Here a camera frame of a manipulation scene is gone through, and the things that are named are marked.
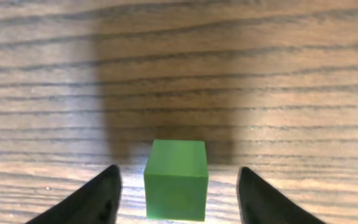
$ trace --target wooden table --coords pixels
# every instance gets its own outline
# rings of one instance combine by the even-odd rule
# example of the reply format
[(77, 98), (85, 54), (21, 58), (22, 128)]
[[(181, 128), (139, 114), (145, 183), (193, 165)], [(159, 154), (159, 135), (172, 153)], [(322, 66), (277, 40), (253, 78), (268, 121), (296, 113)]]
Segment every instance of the wooden table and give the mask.
[(0, 0), (0, 223), (112, 163), (117, 222), (157, 223), (157, 138), (206, 141), (206, 223), (240, 222), (240, 166), (358, 223), (358, 1)]

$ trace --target cube top face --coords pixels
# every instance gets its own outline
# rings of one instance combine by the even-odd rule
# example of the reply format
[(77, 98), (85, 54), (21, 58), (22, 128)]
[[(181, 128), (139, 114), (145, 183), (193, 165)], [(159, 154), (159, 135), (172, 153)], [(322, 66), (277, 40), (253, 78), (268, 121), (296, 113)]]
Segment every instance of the cube top face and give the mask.
[(203, 141), (154, 140), (144, 175), (208, 177)]

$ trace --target black object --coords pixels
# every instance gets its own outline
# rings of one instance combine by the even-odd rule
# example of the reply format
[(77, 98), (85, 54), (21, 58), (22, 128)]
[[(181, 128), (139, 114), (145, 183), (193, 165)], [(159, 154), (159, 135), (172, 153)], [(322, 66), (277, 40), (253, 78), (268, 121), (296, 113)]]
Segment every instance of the black object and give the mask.
[(115, 223), (120, 196), (119, 168), (113, 165), (27, 224)]
[(240, 170), (239, 206), (243, 224), (323, 224), (295, 205), (248, 167)]
[[(322, 224), (248, 167), (237, 186), (243, 224)], [(27, 224), (113, 224), (121, 196), (119, 168), (111, 166)]]

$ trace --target green object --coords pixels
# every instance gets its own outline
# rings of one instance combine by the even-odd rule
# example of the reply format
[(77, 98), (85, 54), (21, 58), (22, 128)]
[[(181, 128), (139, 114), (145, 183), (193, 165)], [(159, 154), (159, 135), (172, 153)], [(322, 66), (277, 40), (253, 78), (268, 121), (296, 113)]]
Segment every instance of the green object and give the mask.
[(208, 188), (205, 143), (154, 140), (144, 185), (147, 218), (204, 221)]

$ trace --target brown wood grain surface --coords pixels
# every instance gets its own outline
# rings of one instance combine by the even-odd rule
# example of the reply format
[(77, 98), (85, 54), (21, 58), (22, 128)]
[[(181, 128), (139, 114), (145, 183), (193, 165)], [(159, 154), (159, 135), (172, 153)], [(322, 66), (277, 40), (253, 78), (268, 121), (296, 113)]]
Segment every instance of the brown wood grain surface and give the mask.
[(153, 139), (206, 141), (206, 223), (240, 223), (249, 166), (358, 224), (358, 0), (0, 0), (0, 224), (108, 165), (147, 221)]

